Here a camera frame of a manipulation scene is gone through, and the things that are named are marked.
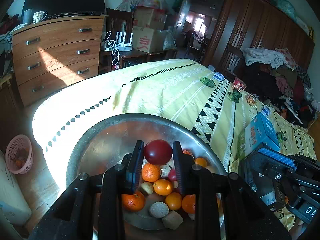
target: bed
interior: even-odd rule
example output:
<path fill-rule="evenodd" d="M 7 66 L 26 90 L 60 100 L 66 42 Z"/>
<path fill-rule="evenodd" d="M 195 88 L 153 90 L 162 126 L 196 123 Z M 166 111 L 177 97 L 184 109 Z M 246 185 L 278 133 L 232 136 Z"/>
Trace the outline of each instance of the bed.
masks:
<path fill-rule="evenodd" d="M 228 80 L 215 81 L 210 88 L 199 80 L 202 76 L 213 79 L 213 72 L 189 59 L 149 62 L 83 80 L 44 101 L 35 112 L 33 134 L 59 187 L 66 187 L 68 161 L 81 136 L 98 122 L 124 113 L 177 122 L 207 143 L 231 171 L 238 135 L 263 105 L 247 104 L 245 91 L 236 104 L 227 97 L 232 85 Z M 313 139 L 305 129 L 274 111 L 269 119 L 276 132 L 286 131 L 283 154 L 316 158 Z"/>

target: person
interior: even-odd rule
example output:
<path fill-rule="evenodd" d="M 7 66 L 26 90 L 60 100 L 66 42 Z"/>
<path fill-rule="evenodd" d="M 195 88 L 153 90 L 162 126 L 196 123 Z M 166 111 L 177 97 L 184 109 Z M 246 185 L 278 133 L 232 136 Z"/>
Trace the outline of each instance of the person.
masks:
<path fill-rule="evenodd" d="M 192 35 L 195 35 L 196 37 L 198 37 L 198 34 L 196 33 L 196 31 L 194 30 L 194 28 L 192 28 L 192 29 L 190 29 L 190 30 L 188 30 L 187 32 L 186 32 L 186 38 L 185 38 L 185 40 L 184 40 L 184 46 L 183 47 L 188 47 L 188 44 L 189 44 L 189 41 L 190 41 L 190 39 L 191 39 L 191 36 Z"/>

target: metal bowl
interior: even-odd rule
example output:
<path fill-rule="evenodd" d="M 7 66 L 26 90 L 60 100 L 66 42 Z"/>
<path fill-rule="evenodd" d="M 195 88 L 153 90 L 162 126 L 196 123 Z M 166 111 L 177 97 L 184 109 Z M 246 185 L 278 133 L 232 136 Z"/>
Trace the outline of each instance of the metal bowl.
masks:
<path fill-rule="evenodd" d="M 227 174 L 221 161 L 211 148 L 181 125 L 149 114 L 121 114 L 97 123 L 81 137 L 73 149 L 68 163 L 67 186 L 81 172 L 86 172 L 92 176 L 104 173 L 107 169 L 121 162 L 125 154 L 133 151 L 137 140 L 142 140 L 146 144 L 153 139 L 163 139 L 171 145 L 174 141 L 180 141 L 181 147 L 190 150 L 196 158 L 204 157 L 209 163 L 211 172 Z M 96 211 L 98 210 L 100 196 L 98 195 L 97 198 Z M 177 230 L 165 229 L 161 219 L 149 216 L 148 208 L 156 201 L 164 201 L 164 197 L 154 193 L 147 197 L 146 205 L 140 212 L 124 211 L 126 238 L 156 240 L 174 237 L 174 239 L 193 239 L 194 222 L 184 212 L 180 212 L 184 221 Z M 221 209 L 220 228 L 224 228 Z"/>

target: pink basket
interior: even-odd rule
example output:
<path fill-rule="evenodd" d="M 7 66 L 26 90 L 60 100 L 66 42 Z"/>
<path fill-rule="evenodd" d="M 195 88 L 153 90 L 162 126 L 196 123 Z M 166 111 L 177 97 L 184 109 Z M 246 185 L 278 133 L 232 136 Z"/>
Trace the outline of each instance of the pink basket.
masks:
<path fill-rule="evenodd" d="M 22 166 L 22 168 L 18 169 L 13 159 L 17 155 L 18 150 L 22 148 L 24 149 L 29 148 L 29 156 L 26 163 Z M 20 134 L 14 137 L 10 141 L 9 145 L 7 146 L 7 150 L 5 151 L 5 162 L 7 163 L 9 171 L 11 171 L 14 174 L 18 174 L 18 173 L 25 174 L 30 170 L 33 164 L 33 155 L 32 155 L 31 142 L 27 136 Z"/>

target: red apple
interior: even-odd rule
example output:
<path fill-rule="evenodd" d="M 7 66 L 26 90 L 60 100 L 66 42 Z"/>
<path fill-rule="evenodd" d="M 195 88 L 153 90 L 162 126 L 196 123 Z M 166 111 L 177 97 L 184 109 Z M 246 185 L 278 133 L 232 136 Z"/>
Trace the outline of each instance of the red apple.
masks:
<path fill-rule="evenodd" d="M 169 174 L 168 174 L 168 178 L 170 181 L 177 181 L 177 174 L 176 174 L 176 170 L 172 169 Z"/>
<path fill-rule="evenodd" d="M 165 165 L 172 157 L 172 148 L 165 140 L 153 140 L 144 147 L 144 157 L 153 165 Z"/>

